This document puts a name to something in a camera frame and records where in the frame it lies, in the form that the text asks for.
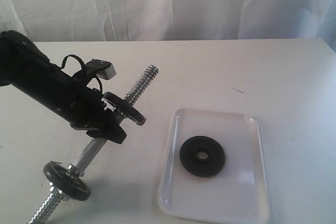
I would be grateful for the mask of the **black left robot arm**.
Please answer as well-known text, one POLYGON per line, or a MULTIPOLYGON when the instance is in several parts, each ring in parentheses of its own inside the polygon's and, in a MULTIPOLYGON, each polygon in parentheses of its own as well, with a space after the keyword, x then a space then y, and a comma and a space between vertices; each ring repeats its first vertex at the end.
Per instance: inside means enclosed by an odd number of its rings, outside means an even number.
POLYGON ((85 63, 76 55, 65 56, 62 65, 57 66, 23 34, 15 30, 1 32, 1 86, 13 85, 75 130, 121 144, 127 135, 103 102, 102 88, 87 86, 92 79, 109 80, 114 75, 112 63, 99 59, 85 63), (70 57, 80 64, 73 76, 63 72, 70 57))

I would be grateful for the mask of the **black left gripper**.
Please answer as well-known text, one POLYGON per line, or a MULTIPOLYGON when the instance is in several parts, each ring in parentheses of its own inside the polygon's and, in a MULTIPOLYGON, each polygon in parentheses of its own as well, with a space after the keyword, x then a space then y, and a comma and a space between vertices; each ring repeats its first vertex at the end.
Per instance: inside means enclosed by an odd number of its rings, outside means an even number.
POLYGON ((88 136, 122 144, 127 134, 97 89, 77 84, 57 83, 57 115, 77 130, 89 130, 88 136))

